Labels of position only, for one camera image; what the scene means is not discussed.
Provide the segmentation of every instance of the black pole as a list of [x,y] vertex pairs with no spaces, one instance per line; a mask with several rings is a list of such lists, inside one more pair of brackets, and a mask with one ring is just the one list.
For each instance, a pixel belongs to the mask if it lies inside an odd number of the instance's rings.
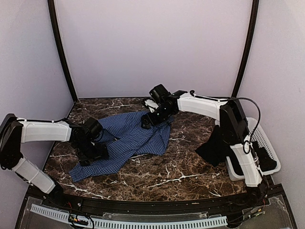
[[234,89],[233,89],[231,97],[237,96],[240,85],[243,80],[244,71],[246,69],[246,65],[247,65],[247,61],[248,61],[248,57],[249,57],[249,53],[250,53],[250,49],[251,49],[253,34],[254,34],[254,28],[255,28],[256,17],[257,17],[257,12],[258,12],[258,3],[259,3],[259,0],[253,0],[249,28],[248,28],[246,43],[244,45],[244,53],[243,53],[242,61],[240,63],[240,67],[238,70],[237,78],[235,81],[235,85],[234,85]]
[[59,59],[61,61],[61,67],[62,67],[63,73],[65,75],[71,97],[72,97],[73,101],[76,102],[78,100],[78,98],[77,98],[77,95],[75,92],[75,88],[74,88],[74,85],[72,82],[72,78],[71,78],[71,75],[69,72],[66,56],[65,56],[62,42],[61,42],[61,35],[59,32],[54,0],[48,0],[48,5],[49,5],[51,24],[52,24],[52,28],[53,28],[53,34],[54,34],[54,38],[55,38],[55,42],[56,42],[56,46],[57,46],[57,52],[59,55]]

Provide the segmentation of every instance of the blue checkered cloth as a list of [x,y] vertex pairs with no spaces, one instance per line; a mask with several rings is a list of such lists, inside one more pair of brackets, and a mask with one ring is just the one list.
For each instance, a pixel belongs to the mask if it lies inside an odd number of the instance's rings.
[[171,126],[167,122],[150,129],[141,128],[141,117],[147,111],[118,114],[100,119],[104,133],[100,142],[107,145],[109,159],[98,160],[90,166],[78,164],[70,171],[73,182],[87,177],[115,174],[133,155],[163,155],[166,151]]

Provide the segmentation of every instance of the brown marble tabletop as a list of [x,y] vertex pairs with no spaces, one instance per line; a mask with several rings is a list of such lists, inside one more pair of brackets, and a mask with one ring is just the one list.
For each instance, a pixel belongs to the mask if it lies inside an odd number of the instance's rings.
[[[80,99],[69,119],[80,123],[89,116],[146,110],[142,98]],[[176,201],[214,198],[245,192],[243,181],[231,181],[225,163],[214,168],[195,152],[206,142],[214,120],[198,114],[175,115],[163,156],[133,156],[117,174],[73,183],[69,171],[78,159],[69,143],[56,143],[45,172],[72,195],[128,201]]]

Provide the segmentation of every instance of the white plastic basket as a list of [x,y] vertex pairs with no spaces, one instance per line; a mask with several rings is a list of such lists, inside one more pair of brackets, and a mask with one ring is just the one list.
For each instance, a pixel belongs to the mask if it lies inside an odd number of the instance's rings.
[[[255,125],[257,124],[257,120],[254,119],[254,118],[247,118],[247,120],[248,120],[248,128],[249,128],[249,131],[250,131],[250,134],[251,134]],[[274,161],[277,162],[277,165],[276,165],[275,169],[265,171],[265,172],[263,172],[263,174],[264,175],[270,175],[270,174],[273,174],[275,172],[278,172],[281,169],[281,163],[280,163],[280,161],[279,161],[279,159],[278,159],[278,157],[275,153],[275,150],[273,149],[267,135],[263,131],[261,125],[258,125],[256,131],[254,132],[254,135],[252,137],[252,142],[258,142],[259,147],[264,147],[266,149],[268,155]],[[228,156],[227,156],[227,159],[226,159],[225,163],[227,165],[229,176],[230,176],[230,179],[232,181],[237,181],[237,180],[243,180],[244,179],[244,176],[240,176],[240,175],[237,175],[235,173],[233,165],[231,163],[231,160]]]

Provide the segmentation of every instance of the white panel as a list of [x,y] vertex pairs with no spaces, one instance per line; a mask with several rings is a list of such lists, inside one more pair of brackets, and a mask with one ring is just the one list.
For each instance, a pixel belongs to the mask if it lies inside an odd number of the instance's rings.
[[[65,117],[72,99],[58,58],[46,0],[0,1],[0,122]],[[25,156],[42,168],[52,143],[28,143]],[[0,171],[0,229],[15,227],[28,185]]]
[[[260,1],[253,46],[240,96],[262,110],[261,125],[272,143],[282,183],[298,228],[305,228],[305,2]],[[243,103],[247,116],[255,106]]]
[[230,96],[252,1],[56,0],[80,98],[147,96],[163,83]]

